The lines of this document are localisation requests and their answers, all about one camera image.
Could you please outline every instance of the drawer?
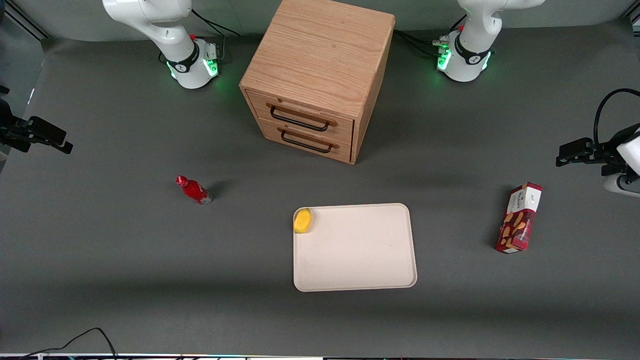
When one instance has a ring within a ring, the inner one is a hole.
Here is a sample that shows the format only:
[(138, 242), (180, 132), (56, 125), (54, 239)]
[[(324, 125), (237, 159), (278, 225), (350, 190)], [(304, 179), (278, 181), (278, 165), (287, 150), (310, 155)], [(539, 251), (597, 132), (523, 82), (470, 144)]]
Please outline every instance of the drawer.
[(286, 126), (298, 133), (351, 144), (353, 121), (247, 90), (259, 118)]
[(269, 120), (258, 120), (258, 125), (265, 138), (297, 149), (325, 156), (345, 163), (350, 163), (351, 146), (335, 140), (325, 140), (310, 136), (296, 130), (287, 129)]

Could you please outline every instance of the red bottle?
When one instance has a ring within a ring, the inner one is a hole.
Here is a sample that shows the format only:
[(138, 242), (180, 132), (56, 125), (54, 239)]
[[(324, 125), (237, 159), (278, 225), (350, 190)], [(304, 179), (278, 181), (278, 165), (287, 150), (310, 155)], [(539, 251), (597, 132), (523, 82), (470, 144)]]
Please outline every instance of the red bottle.
[(206, 205), (211, 202), (211, 198), (209, 197), (207, 190), (204, 190), (197, 181), (189, 180), (180, 175), (175, 178), (175, 183), (182, 187), (182, 192), (184, 192), (185, 195), (196, 200), (198, 204)]

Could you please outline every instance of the cabinet top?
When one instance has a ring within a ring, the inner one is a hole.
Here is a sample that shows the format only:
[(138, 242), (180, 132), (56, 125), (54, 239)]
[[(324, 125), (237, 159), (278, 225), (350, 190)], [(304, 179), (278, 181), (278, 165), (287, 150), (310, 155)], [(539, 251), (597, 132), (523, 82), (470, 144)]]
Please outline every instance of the cabinet top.
[(330, 0), (282, 0), (240, 85), (356, 119), (395, 22)]

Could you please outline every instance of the green led light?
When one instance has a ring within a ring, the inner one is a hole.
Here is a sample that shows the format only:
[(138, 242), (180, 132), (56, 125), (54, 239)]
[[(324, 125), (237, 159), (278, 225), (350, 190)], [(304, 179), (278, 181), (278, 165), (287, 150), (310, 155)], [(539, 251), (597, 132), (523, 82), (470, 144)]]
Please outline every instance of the green led light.
[(171, 65), (169, 65), (169, 62), (166, 62), (166, 66), (169, 68), (169, 71), (171, 72), (171, 77), (175, 79), (175, 74), (173, 73), (173, 69), (171, 68)]
[(451, 59), (451, 50), (447, 50), (444, 54), (440, 55), (441, 59), (438, 60), (438, 68), (445, 70)]
[(202, 63), (205, 68), (207, 68), (207, 72), (209, 72), (209, 75), (211, 75), (212, 78), (218, 75), (218, 63), (215, 60), (202, 59)]
[(482, 69), (486, 69), (487, 63), (489, 62), (489, 58), (491, 57), (491, 51), (486, 55), (486, 60), (484, 61), (484, 65), (482, 65)]

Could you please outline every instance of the lemon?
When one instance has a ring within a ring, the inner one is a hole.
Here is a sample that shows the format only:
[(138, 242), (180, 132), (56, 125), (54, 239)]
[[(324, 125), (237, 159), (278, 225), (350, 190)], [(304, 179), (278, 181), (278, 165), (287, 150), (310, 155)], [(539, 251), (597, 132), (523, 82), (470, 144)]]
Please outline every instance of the lemon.
[(293, 231), (297, 234), (304, 234), (309, 230), (311, 225), (311, 210), (301, 209), (293, 220)]

